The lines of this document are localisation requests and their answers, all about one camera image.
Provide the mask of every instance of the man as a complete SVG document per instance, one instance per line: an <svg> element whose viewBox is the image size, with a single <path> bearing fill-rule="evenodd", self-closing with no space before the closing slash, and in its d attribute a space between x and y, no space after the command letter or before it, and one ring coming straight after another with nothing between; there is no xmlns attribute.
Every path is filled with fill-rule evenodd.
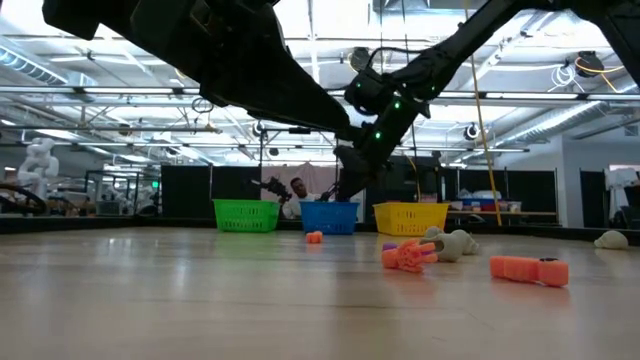
<svg viewBox="0 0 640 360"><path fill-rule="evenodd" d="M290 185L295 195L289 201L280 199L280 203L282 204L282 214L287 219L300 219L302 216L300 202L316 201L320 198L320 195L310 194L307 192L307 187L300 178L294 178L291 180Z"/></svg>

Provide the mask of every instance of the basket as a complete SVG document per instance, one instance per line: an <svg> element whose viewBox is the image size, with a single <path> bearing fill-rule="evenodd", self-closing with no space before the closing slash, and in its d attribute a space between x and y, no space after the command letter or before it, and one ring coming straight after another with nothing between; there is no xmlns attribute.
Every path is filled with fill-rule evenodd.
<svg viewBox="0 0 640 360"><path fill-rule="evenodd" d="M351 235L356 227L356 202L300 202L304 231L328 235Z"/></svg>
<svg viewBox="0 0 640 360"><path fill-rule="evenodd" d="M444 230L449 204L384 203L373 208L379 233L424 236L431 226Z"/></svg>
<svg viewBox="0 0 640 360"><path fill-rule="evenodd" d="M280 205L260 200L213 200L218 230L271 232L278 223Z"/></svg>

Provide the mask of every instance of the green basket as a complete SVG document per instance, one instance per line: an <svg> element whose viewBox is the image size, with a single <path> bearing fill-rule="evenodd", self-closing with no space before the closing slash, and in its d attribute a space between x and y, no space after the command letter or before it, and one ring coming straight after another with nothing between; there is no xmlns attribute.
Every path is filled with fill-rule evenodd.
<svg viewBox="0 0 640 360"><path fill-rule="evenodd" d="M278 223L280 204L260 200L213 200L218 230L271 232Z"/></svg>

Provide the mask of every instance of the orange toy block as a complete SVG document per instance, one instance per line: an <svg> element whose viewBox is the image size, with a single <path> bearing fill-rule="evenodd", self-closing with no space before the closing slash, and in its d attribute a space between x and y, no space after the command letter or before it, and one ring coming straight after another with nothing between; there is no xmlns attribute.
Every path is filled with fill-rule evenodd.
<svg viewBox="0 0 640 360"><path fill-rule="evenodd" d="M308 244L322 244L322 231L314 231L307 234Z"/></svg>
<svg viewBox="0 0 640 360"><path fill-rule="evenodd" d="M492 256L491 276L519 282L562 287L569 283L569 264L557 259Z"/></svg>
<svg viewBox="0 0 640 360"><path fill-rule="evenodd" d="M420 245L420 239L412 239L404 242L396 249L385 250L381 255L382 266L386 269L399 269L412 273L422 273L422 264L435 263L438 255L425 252L436 249L433 243Z"/></svg>

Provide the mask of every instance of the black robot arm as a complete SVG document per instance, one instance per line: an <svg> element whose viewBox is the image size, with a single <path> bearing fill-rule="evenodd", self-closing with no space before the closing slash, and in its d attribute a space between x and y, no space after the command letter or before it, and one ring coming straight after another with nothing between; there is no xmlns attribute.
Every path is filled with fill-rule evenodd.
<svg viewBox="0 0 640 360"><path fill-rule="evenodd" d="M390 74L365 68L345 99L365 115L377 115L353 148L336 153L345 165L338 198L346 199L375 178L418 114L427 117L429 101L449 84L462 63L519 11L572 9L596 24L627 71L640 84L640 0L489 0L447 40L424 50Z"/></svg>
<svg viewBox="0 0 640 360"><path fill-rule="evenodd" d="M342 105L293 59L273 11L277 0L45 0L45 21L92 39L100 23L200 83L203 97L236 105L256 118L336 133L344 171L338 200L376 177L418 114L429 116L456 70L502 25L524 9L572 9L596 24L640 82L640 0L488 0L442 43L405 68L361 71L345 99L373 124L350 125Z"/></svg>

